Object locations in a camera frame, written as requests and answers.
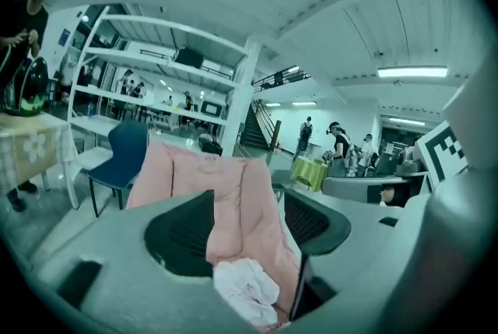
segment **stair railing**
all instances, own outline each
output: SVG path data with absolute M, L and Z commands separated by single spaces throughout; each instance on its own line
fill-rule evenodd
M 275 149 L 277 140 L 279 138 L 280 125 L 282 124 L 282 122 L 277 121 L 276 124 L 273 124 L 273 121 L 270 118 L 268 112 L 266 111 L 265 105 L 263 104 L 262 100 L 253 100 L 252 105 L 254 108 L 254 113 L 256 114 L 256 118 L 259 117 L 261 119 L 261 122 L 263 123 L 266 132 L 270 135 L 270 138 L 272 139 L 270 142 L 270 151 L 273 151 Z

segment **table leg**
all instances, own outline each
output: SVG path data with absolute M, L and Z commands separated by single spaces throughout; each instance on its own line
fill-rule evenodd
M 79 208 L 79 201 L 78 201 L 78 197 L 76 197 L 75 184 L 72 181 L 71 171 L 69 169 L 68 162 L 62 163 L 62 170 L 64 171 L 65 184 L 66 184 L 66 187 L 68 188 L 69 200 L 71 201 L 72 208 L 78 209 Z
M 51 189 L 50 189 L 50 183 L 48 183 L 48 178 L 47 178 L 47 172 L 46 171 L 41 173 L 41 180 L 44 183 L 45 191 L 49 192 Z

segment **backpack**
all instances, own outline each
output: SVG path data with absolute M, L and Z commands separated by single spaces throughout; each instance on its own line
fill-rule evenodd
M 358 168 L 358 154 L 355 151 L 355 145 L 352 144 L 352 142 L 349 140 L 349 137 L 344 133 L 339 133 L 339 135 L 342 136 L 349 144 L 348 151 L 346 152 L 344 157 L 344 165 L 348 170 L 346 176 L 354 176 L 356 173 L 356 169 Z
M 301 131 L 301 139 L 303 142 L 308 142 L 310 140 L 311 132 L 313 131 L 313 125 L 307 126 L 304 124 L 304 128 Z

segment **checkered tablecloth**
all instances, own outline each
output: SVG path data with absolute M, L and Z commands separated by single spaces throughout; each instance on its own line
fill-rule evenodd
M 0 193 L 75 158 L 71 125 L 49 114 L 0 113 Z

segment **desk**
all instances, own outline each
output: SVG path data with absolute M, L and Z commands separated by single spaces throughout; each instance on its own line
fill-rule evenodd
M 53 115 L 15 117 L 0 113 L 0 193 L 5 194 L 21 183 L 62 164 L 69 199 L 79 207 L 68 164 L 75 159 L 71 125 Z
M 290 175 L 291 180 L 296 180 L 297 178 L 306 179 L 314 192 L 318 192 L 321 189 L 321 184 L 326 177 L 326 164 L 317 163 L 304 156 L 297 157 Z

